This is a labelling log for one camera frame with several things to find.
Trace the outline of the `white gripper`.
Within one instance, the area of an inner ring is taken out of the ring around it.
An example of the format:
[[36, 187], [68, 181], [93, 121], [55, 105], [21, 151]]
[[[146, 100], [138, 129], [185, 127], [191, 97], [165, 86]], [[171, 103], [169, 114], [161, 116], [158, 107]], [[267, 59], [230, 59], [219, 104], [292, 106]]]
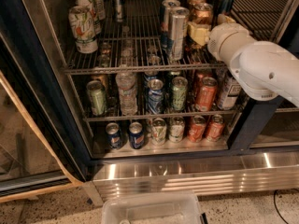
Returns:
[[210, 33], [210, 25], [189, 21], [188, 35], [200, 46], [208, 41], [208, 51], [228, 67], [246, 67], [249, 64], [249, 48], [256, 40], [246, 28], [229, 16], [219, 14], [217, 24]]

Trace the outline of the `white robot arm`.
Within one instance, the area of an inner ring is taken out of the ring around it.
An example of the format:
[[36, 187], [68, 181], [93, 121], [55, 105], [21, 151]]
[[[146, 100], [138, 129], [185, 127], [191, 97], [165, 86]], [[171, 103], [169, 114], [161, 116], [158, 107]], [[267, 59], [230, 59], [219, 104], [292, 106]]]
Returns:
[[256, 40], [248, 29], [224, 16], [215, 27], [190, 21], [187, 33], [225, 63], [250, 98], [269, 101], [281, 96], [299, 106], [299, 59], [288, 50]]

